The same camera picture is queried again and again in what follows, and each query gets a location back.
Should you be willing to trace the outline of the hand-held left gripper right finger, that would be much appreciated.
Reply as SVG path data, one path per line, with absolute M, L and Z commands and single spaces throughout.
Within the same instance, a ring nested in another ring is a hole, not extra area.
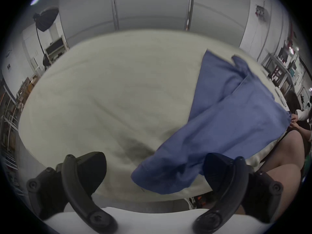
M 263 171 L 254 172 L 243 157 L 228 158 L 209 153 L 203 173 L 216 194 L 217 202 L 193 222 L 196 234 L 213 234 L 236 213 L 240 206 L 246 215 L 262 223 L 272 223 L 277 214 L 283 185 Z

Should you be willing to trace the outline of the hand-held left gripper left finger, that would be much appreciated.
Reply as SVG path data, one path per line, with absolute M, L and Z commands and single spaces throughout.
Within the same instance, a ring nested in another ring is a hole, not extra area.
M 47 167 L 26 183 L 30 206 L 41 220 L 63 213 L 69 203 L 76 214 L 99 234 L 112 234 L 118 229 L 114 217 L 99 208 L 92 194 L 107 173 L 104 153 L 90 152 L 76 158 L 66 155 L 55 169 Z

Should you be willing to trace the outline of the person's right hand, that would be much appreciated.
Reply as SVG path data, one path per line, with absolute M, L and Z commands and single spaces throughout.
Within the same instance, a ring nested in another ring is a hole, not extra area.
M 298 121 L 298 115 L 297 114 L 292 114 L 291 115 L 291 123 L 290 123 L 290 126 L 289 126 L 289 128 L 291 128 L 291 129 L 300 129 L 300 126 L 298 125 L 298 123 L 297 123 L 297 121 Z

